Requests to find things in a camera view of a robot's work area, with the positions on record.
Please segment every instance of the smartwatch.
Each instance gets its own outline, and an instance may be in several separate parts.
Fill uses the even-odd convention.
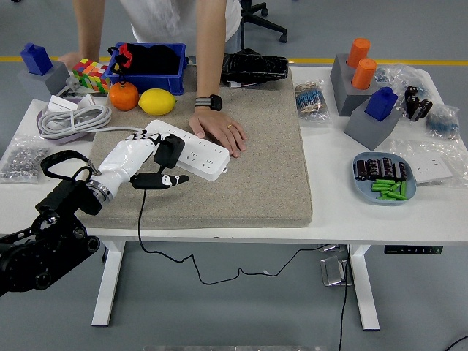
[[[208,106],[215,111],[221,110],[221,97],[219,95],[210,95],[210,97],[198,97],[195,99],[195,107]]]

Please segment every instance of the white electrical outlet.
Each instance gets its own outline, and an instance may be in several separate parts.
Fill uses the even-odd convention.
[[[177,166],[194,173],[208,181],[216,180],[221,173],[226,173],[229,151],[211,141],[200,139],[197,135],[186,132],[166,122],[156,119],[146,130],[149,133],[170,133],[185,142]]]
[[[427,152],[406,156],[405,161],[411,167],[416,183],[428,183],[452,178],[452,173],[436,152]]]

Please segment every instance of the plastic bag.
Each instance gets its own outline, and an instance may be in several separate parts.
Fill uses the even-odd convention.
[[[434,104],[426,117],[426,134],[446,140],[460,139],[459,108]]]
[[[39,137],[14,137],[0,161],[0,183],[37,184],[40,163],[49,150],[48,142]]]
[[[387,139],[380,144],[379,151],[390,152],[403,159],[426,152],[436,153],[447,165],[453,177],[432,181],[418,186],[443,186],[454,189],[468,189],[468,153],[457,140],[416,140]]]
[[[401,111],[403,117],[407,117],[404,93],[408,86],[414,86],[418,90],[416,97],[419,100],[434,102],[437,96],[429,89],[424,76],[416,68],[403,64],[386,64],[379,66],[374,74],[374,79],[379,86],[389,86],[398,96],[395,107]]]
[[[322,80],[313,80],[299,83],[294,89],[298,115],[304,121],[318,124],[331,123],[330,113],[323,97],[322,84]]]

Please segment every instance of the white power strip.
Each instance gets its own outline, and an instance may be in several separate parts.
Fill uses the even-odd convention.
[[[166,122],[156,119],[146,130],[149,133],[170,133],[185,142],[184,149],[177,161],[177,166],[195,175],[215,181],[221,173],[226,173],[229,151],[211,141],[200,139],[197,135],[186,132]]]

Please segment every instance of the desk control panel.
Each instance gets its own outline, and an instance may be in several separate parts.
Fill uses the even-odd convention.
[[[385,254],[442,254],[443,246],[385,245]]]

